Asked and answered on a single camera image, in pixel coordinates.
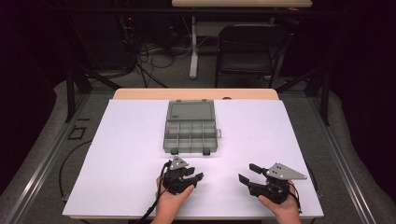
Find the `black gripper mount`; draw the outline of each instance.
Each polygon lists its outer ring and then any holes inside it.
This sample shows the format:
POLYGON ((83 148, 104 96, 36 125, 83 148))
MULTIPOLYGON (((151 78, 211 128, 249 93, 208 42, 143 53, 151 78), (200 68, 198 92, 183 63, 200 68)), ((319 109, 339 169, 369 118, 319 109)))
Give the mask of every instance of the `black gripper mount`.
MULTIPOLYGON (((174 161, 175 160, 180 160, 180 158, 175 156, 174 161)), ((204 177, 203 173, 200 173, 194 177, 184 178, 184 176, 192 175, 194 171, 194 167, 186 168, 185 166, 172 169, 172 165, 169 164, 163 178, 163 186, 167 189, 167 191, 173 194, 179 194, 183 192, 190 185, 197 187, 198 181, 202 180, 204 177)))
POLYGON ((288 180, 280 180, 267 174, 268 169, 261 168, 253 163, 249 165, 249 169, 259 175, 263 174, 267 178, 267 184, 257 184, 250 182, 246 177, 239 175, 239 181, 246 185, 250 195, 259 197, 265 196, 274 203, 283 203, 289 196, 288 180))

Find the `wire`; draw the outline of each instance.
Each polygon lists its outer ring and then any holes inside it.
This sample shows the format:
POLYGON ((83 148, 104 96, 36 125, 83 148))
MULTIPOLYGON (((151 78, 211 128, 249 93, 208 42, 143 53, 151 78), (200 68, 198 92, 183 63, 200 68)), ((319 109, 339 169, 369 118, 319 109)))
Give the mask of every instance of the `wire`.
POLYGON ((185 43, 183 48, 172 48, 172 49, 181 49, 180 52, 175 53, 175 57, 178 57, 178 58, 181 58, 181 57, 186 56, 186 55, 189 54, 190 51, 191 51, 191 46, 190 46, 190 47, 189 47, 189 51, 187 52, 187 54, 186 54, 186 53, 183 53, 183 52, 187 49, 187 46, 189 45, 189 41, 180 40, 180 42, 184 42, 184 43, 185 43))
POLYGON ((296 200, 299 213, 301 214, 303 211, 301 210, 300 195, 299 195, 299 193, 298 193, 298 190, 297 190, 297 188, 296 188, 293 184, 289 183, 289 185, 292 186, 292 187, 294 188, 294 190, 296 191, 296 193, 293 194, 293 193, 291 193, 291 192, 288 190, 289 195, 290 195, 291 197, 293 197, 293 198, 296 200))
MULTIPOLYGON (((62 196, 62 200, 64 201, 64 203, 67 202, 66 198, 64 197, 64 188, 62 187, 62 171, 64 169, 64 165, 66 164, 67 160, 69 159, 69 157, 73 154, 73 152, 75 152, 77 149, 79 149, 80 147, 85 146, 86 144, 89 144, 90 142, 92 142, 92 140, 90 141, 86 141, 84 143, 81 143, 80 145, 74 147, 69 154, 67 154, 67 156, 64 158, 64 161, 62 162, 61 168, 59 169, 59 174, 58 174, 58 183, 59 183, 59 191, 61 192, 61 196, 62 196)), ((87 223, 90 224, 89 221, 84 220, 84 219, 80 219, 81 222, 83 223, 87 223)))
POLYGON ((161 195, 163 195, 167 189, 165 189, 163 192, 161 192, 161 186, 163 185, 163 171, 165 170, 166 167, 169 167, 169 165, 171 164, 171 161, 168 161, 167 163, 165 163, 163 165, 163 168, 161 169, 161 174, 160 174, 160 181, 158 183, 158 188, 157 188, 157 197, 155 199, 155 202, 152 204, 152 206, 148 209, 148 211, 146 212, 145 215, 143 215, 135 224, 140 224, 143 223, 146 218, 152 213, 152 211, 154 210, 155 206, 157 206, 158 201, 161 198, 161 195))
POLYGON ((314 173, 312 172, 312 169, 311 169, 311 167, 309 167, 309 165, 308 165, 308 163, 306 162, 306 160, 304 160, 304 162, 305 162, 306 168, 308 169, 308 173, 309 173, 309 175, 311 176, 312 182, 313 182, 313 184, 314 184, 314 189, 315 189, 315 191, 318 191, 318 182, 317 182, 317 179, 315 178, 315 175, 314 175, 314 173))
POLYGON ((170 54, 171 54, 172 60, 171 60, 171 62, 170 62, 169 64, 167 64, 167 65, 165 65, 165 66, 155 65, 155 64, 154 64, 154 61, 152 61, 152 59, 154 58, 154 57, 152 57, 152 56, 151 56, 150 64, 151 64, 153 67, 156 67, 156 68, 167 68, 167 67, 171 66, 171 65, 173 64, 173 62, 175 61, 175 55, 173 55, 172 53, 170 53, 170 54))
POLYGON ((182 17, 184 25, 186 26, 187 32, 189 33, 189 38, 190 38, 190 47, 189 47, 189 51, 187 51, 187 53, 183 54, 183 55, 178 55, 177 57, 184 57, 186 55, 189 55, 191 50, 192 50, 192 34, 190 32, 189 26, 186 23, 186 20, 184 20, 184 17, 182 17))
POLYGON ((317 219, 314 217, 314 218, 312 218, 312 220, 309 222, 309 224, 314 224, 314 222, 316 221, 317 219))
POLYGON ((147 63, 149 61, 149 47, 148 46, 142 46, 142 48, 145 50, 145 52, 140 52, 137 56, 139 57, 140 61, 147 63), (142 56, 146 56, 147 59, 144 61, 142 60, 142 56))
POLYGON ((201 43, 197 44, 197 47, 200 47, 202 44, 204 44, 204 42, 205 42, 207 39, 209 39, 209 36, 205 37, 204 40, 203 40, 201 43))
POLYGON ((146 79, 145 79, 145 71, 143 71, 143 61, 140 58, 140 56, 137 57, 137 60, 138 60, 138 63, 139 63, 140 66, 138 66, 136 68, 136 72, 137 72, 138 75, 140 75, 143 78, 143 80, 145 82, 145 87, 147 88, 149 86, 149 82, 151 81, 151 75, 152 75, 152 73, 154 71, 154 67, 152 66, 151 63, 148 63, 148 65, 150 65, 151 71, 149 71, 149 72, 146 71, 146 73, 148 75, 148 81, 146 81, 146 79))
POLYGON ((134 69, 132 67, 127 67, 124 70, 120 71, 117 74, 112 74, 112 75, 102 75, 102 77, 105 77, 107 79, 112 79, 112 78, 116 78, 116 77, 124 77, 128 74, 130 74, 131 72, 133 72, 134 69))

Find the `office chair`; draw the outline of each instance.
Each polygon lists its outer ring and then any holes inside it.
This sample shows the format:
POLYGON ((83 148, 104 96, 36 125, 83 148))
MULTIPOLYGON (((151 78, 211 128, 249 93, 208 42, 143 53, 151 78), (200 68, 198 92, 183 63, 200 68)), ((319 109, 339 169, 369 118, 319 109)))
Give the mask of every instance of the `office chair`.
POLYGON ((289 37, 287 29, 277 24, 236 24, 222 29, 218 40, 215 87, 219 85, 220 74, 235 74, 258 78, 270 76, 268 88, 271 88, 280 51, 289 37))

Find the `gray plastic organizer box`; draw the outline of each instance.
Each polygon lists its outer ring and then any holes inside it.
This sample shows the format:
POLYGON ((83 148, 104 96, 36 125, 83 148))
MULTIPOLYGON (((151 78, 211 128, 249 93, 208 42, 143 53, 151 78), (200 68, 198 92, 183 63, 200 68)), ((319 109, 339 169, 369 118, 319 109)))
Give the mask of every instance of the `gray plastic organizer box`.
POLYGON ((163 138, 166 153, 198 152, 210 155, 217 148, 213 100, 169 102, 163 138))

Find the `hand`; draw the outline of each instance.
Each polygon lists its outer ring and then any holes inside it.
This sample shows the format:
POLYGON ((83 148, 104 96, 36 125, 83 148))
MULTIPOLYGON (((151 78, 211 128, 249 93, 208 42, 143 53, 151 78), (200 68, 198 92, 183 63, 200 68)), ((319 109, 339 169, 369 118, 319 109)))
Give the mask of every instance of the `hand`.
MULTIPOLYGON (((159 185, 160 178, 157 178, 157 186, 159 185)), ((178 195, 174 195, 165 190, 163 195, 161 195, 160 200, 157 203, 156 207, 156 216, 152 220, 152 224, 166 224, 172 223, 175 219, 178 210, 181 205, 186 201, 186 199, 191 195, 194 190, 194 185, 188 186, 183 192, 178 195)))
MULTIPOLYGON (((295 188, 292 186, 293 183, 289 181, 289 184, 289 191, 295 194, 295 188)), ((297 202, 290 195, 282 204, 273 203, 262 195, 259 196, 259 201, 275 214, 277 223, 301 224, 297 202)))

